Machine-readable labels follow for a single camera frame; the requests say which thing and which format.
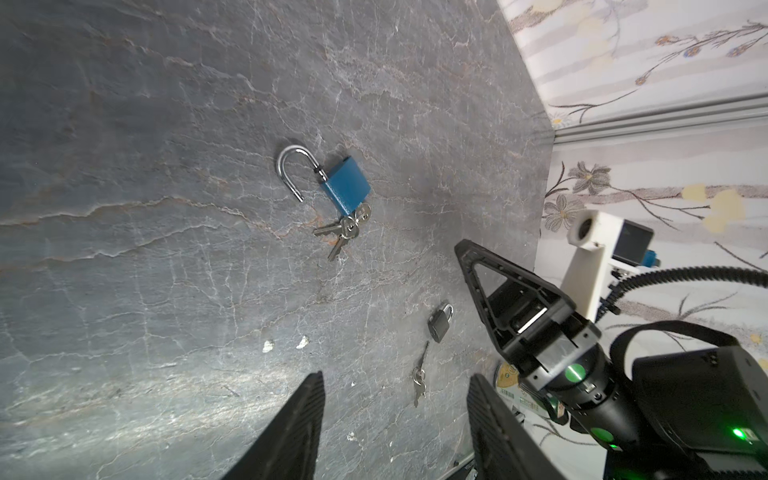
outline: floral wallpaper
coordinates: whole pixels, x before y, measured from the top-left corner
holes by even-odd
[[[498,0],[554,128],[765,94],[764,0]]]
[[[575,214],[599,209],[654,229],[662,268],[768,270],[768,123],[733,122],[675,134],[555,146],[541,215],[535,272],[559,285],[575,247]],[[600,322],[601,345],[631,326],[684,319],[734,335],[768,371],[768,290],[692,282],[635,290],[620,316]],[[640,334],[627,357],[704,348],[672,333]],[[601,478],[604,451],[567,426],[526,417],[526,428],[570,480]]]

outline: open padlock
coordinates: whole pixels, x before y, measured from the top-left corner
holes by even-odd
[[[275,169],[280,179],[296,195],[299,202],[304,201],[301,192],[296,185],[288,178],[285,171],[285,161],[292,153],[302,154],[312,164],[312,169],[317,174],[320,186],[325,190],[336,208],[339,209],[342,216],[353,215],[355,209],[366,199],[371,191],[368,180],[362,175],[357,162],[352,157],[347,157],[339,162],[328,174],[323,166],[317,161],[314,155],[301,145],[290,145],[285,147],[275,160]]]

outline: black corrugated tube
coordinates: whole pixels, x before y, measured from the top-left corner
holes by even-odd
[[[611,294],[603,300],[598,308],[595,322],[605,315],[608,310],[614,310],[616,302],[626,292],[649,285],[661,283],[692,282],[695,280],[716,280],[718,282],[737,282],[746,285],[768,288],[768,272],[764,270],[751,270],[736,266],[687,266],[670,270],[654,270],[631,276],[621,280],[611,287]]]

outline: silver metal shackle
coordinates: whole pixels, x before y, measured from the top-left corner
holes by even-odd
[[[294,152],[302,154],[307,158],[307,160],[310,161],[312,169],[319,176],[320,181],[327,182],[328,175],[326,175],[326,172],[323,170],[323,166],[317,161],[315,156],[312,155],[312,152],[307,150],[302,145],[289,145],[280,152],[280,155],[278,155],[275,159],[275,170],[277,170],[277,174],[280,176],[280,179],[283,181],[283,183],[290,189],[290,191],[293,192],[294,195],[296,195],[296,198],[299,199],[299,202],[303,202],[304,196],[301,194],[301,192],[299,192],[299,189],[296,188],[296,185],[294,185],[293,182],[288,178],[285,170],[286,158],[288,158],[288,156]]]

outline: gray flower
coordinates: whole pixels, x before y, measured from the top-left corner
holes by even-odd
[[[544,213],[546,214],[544,228],[556,232],[565,223],[565,229],[569,230],[576,219],[576,213],[584,209],[584,204],[578,200],[568,201],[565,195],[558,195],[558,199],[544,204]]]
[[[599,194],[611,186],[611,176],[608,175],[610,171],[609,167],[601,167],[600,165],[595,165],[592,170],[587,170],[584,162],[579,162],[576,168],[571,168],[568,171],[570,177],[578,179],[573,192],[577,194],[582,190],[589,189],[590,195]]]

